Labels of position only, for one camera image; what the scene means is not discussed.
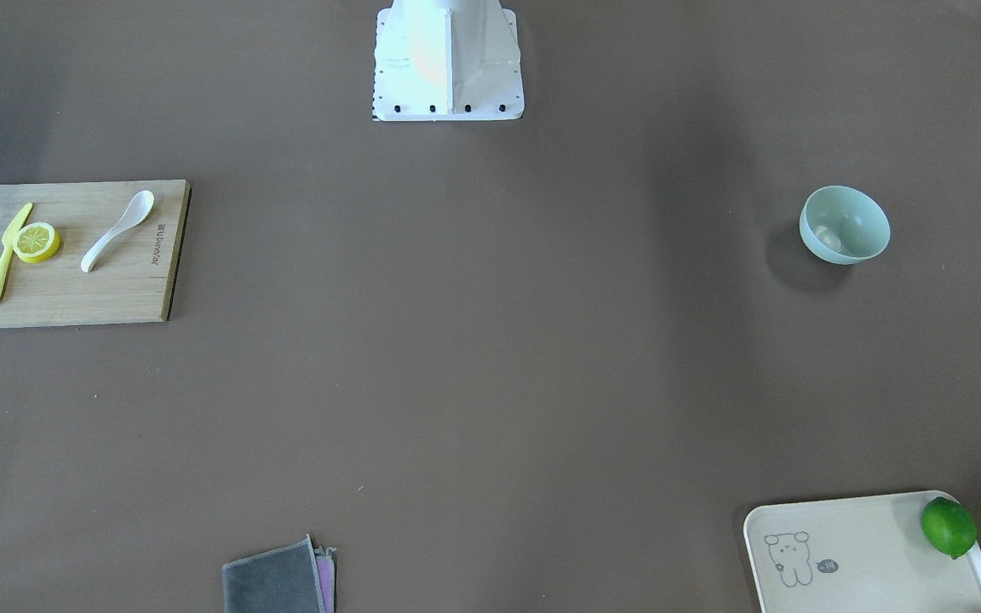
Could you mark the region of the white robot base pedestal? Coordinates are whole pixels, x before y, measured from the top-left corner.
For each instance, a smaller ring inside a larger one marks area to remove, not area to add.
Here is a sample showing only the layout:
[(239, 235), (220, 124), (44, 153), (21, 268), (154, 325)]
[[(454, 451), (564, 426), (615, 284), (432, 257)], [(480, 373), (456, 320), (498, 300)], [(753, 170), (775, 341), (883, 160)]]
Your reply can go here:
[(377, 13), (374, 60), (376, 121), (525, 113), (517, 15), (498, 1), (394, 1)]

